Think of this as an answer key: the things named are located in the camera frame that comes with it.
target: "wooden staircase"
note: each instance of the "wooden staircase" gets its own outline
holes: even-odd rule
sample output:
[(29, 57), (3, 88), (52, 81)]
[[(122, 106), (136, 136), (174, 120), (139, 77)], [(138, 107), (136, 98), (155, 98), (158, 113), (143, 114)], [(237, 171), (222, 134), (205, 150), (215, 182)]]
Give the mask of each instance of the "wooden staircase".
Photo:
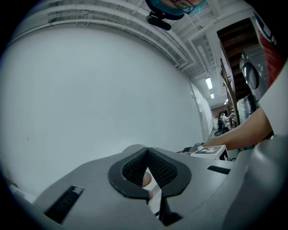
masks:
[(232, 24), (218, 31), (217, 34), (232, 70), (233, 88), (236, 101), (238, 101), (251, 94), (251, 90), (239, 68), (241, 54), (244, 49), (258, 44), (258, 37), (249, 18)]

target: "ceiling pipe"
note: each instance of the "ceiling pipe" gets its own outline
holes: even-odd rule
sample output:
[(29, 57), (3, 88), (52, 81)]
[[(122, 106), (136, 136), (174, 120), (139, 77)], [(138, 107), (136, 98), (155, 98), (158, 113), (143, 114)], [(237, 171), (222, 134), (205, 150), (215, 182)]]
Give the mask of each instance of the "ceiling pipe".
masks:
[[(33, 20), (34, 18), (37, 18), (37, 17), (39, 17), (39, 16), (41, 16), (43, 14), (55, 13), (55, 12), (58, 12), (58, 11), (70, 10), (70, 9), (91, 10), (91, 11), (97, 11), (97, 12), (103, 12), (103, 13), (116, 15), (116, 16), (124, 18), (126, 20), (130, 20), (131, 19), (131, 15), (126, 14), (124, 12), (120, 12), (119, 10), (109, 9), (109, 8), (106, 8), (106, 7), (103, 7), (103, 6), (96, 6), (96, 5), (72, 4), (72, 5), (54, 6), (54, 7), (50, 7), (50, 8), (41, 10), (41, 11), (36, 12), (35, 14), (25, 18), (19, 25), (21, 26), (21, 25), (29, 22), (30, 20)], [(187, 58), (176, 47), (176, 45), (173, 44), (167, 37), (165, 37), (163, 34), (161, 34), (155, 28), (153, 28), (150, 24), (147, 24), (146, 22), (143, 22), (143, 21), (141, 21), (141, 20), (139, 20), (137, 18), (132, 18), (131, 20), (133, 22), (141, 25), (142, 27), (146, 28), (147, 30), (150, 30), (156, 36), (158, 36), (159, 38), (164, 40), (185, 62), (188, 62)]]
[[(33, 31), (45, 28), (45, 27), (50, 27), (50, 26), (54, 26), (54, 25), (60, 25), (60, 24), (65, 24), (65, 23), (77, 23), (77, 22), (88, 22), (88, 23), (95, 23), (95, 24), (103, 24), (103, 25), (109, 25), (109, 26), (113, 26), (113, 27), (117, 27), (117, 28), (122, 28), (121, 24), (115, 23), (115, 22), (108, 22), (108, 21), (103, 21), (103, 20), (96, 20), (96, 19), (71, 19), (71, 20), (63, 20), (63, 21), (57, 21), (57, 22), (51, 22), (51, 23), (47, 23), (45, 25), (41, 25), (38, 27), (34, 27), (20, 35), (18, 35), (17, 37), (15, 37), (14, 39), (12, 39), (8, 45), (10, 45), (11, 43), (13, 43), (15, 40), (19, 39), (20, 37), (31, 33)], [(153, 40), (152, 38), (150, 38), (149, 36), (135, 30), (132, 29), (130, 27), (125, 27), (125, 30), (127, 31), (131, 31), (135, 34), (138, 34), (141, 37), (144, 37), (145, 39), (149, 40), (151, 43), (155, 44), (156, 46), (160, 47), (176, 64), (176, 66), (179, 65), (179, 63), (176, 61), (176, 59), (173, 57), (173, 55), (165, 48), (163, 47), (161, 44), (159, 44), (158, 42), (156, 42), (155, 40)]]
[[(60, 2), (60, 1), (64, 1), (64, 0), (48, 0), (45, 3), (40, 3), (38, 4), (35, 9), (39, 9), (40, 7), (43, 7), (46, 4), (51, 4), (54, 2)], [(107, 3), (112, 3), (112, 4), (116, 4), (116, 5), (120, 5), (123, 7), (126, 7), (128, 9), (131, 9), (143, 16), (147, 16), (149, 15), (149, 12), (147, 10), (145, 10), (144, 8), (141, 8), (135, 4), (129, 3), (129, 2), (125, 2), (122, 0), (101, 0), (102, 2), (107, 2)], [(179, 38), (179, 36), (173, 31), (173, 30), (169, 30), (168, 33), (171, 35), (171, 37), (173, 37), (175, 39), (175, 41), (180, 44), (180, 46), (182, 46), (183, 50), (187, 53), (187, 55), (189, 56), (189, 58), (193, 61), (196, 62), (195, 57), (192, 55), (192, 53), (189, 51), (189, 49), (187, 48), (187, 46), (184, 44), (184, 42)]]

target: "black slot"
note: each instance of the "black slot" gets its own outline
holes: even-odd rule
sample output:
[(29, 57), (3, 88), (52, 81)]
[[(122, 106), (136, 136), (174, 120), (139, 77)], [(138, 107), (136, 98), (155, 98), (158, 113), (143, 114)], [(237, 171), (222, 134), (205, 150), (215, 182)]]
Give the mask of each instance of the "black slot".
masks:
[(53, 221), (61, 224), (71, 210), (74, 203), (78, 200), (83, 188), (71, 186), (67, 191), (45, 212), (45, 215)]
[(214, 166), (214, 165), (209, 166), (207, 169), (214, 171), (214, 172), (226, 174), (226, 175), (228, 175), (228, 173), (230, 172), (230, 169), (228, 168), (221, 168), (221, 167)]

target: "glasses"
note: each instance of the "glasses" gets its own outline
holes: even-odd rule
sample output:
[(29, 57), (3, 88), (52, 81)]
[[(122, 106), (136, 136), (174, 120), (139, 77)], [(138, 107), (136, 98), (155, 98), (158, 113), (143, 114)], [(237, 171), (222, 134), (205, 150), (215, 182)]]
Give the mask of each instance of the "glasses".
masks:
[(176, 0), (176, 1), (170, 0), (170, 1), (173, 2), (178, 9), (182, 10), (186, 14), (190, 14), (195, 7), (187, 0)]

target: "person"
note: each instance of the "person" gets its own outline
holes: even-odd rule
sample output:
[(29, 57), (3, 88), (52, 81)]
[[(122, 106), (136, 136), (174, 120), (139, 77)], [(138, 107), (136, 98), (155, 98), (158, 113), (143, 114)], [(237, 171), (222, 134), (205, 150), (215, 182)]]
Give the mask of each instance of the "person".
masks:
[[(269, 0), (245, 0), (254, 10), (259, 42), (262, 45), (268, 64), (270, 87), (287, 60), (287, 37), (283, 35), (283, 22), (286, 21), (286, 8), (268, 9)], [(151, 0), (158, 9), (174, 14), (198, 14), (206, 0)], [(260, 107), (247, 120), (228, 133), (212, 138), (203, 144), (204, 147), (226, 145), (227, 150), (241, 149), (262, 141), (272, 132), (265, 112)]]
[(229, 121), (229, 119), (230, 119), (230, 117), (232, 117), (232, 115), (233, 115), (233, 113), (231, 113), (231, 115), (230, 115), (229, 117), (226, 117), (225, 114), (224, 114), (224, 112), (220, 112), (220, 116), (218, 117), (219, 119), (221, 119), (221, 120), (223, 121), (223, 123), (224, 123), (224, 130), (225, 130), (226, 132), (229, 131), (229, 128), (227, 127), (226, 122)]

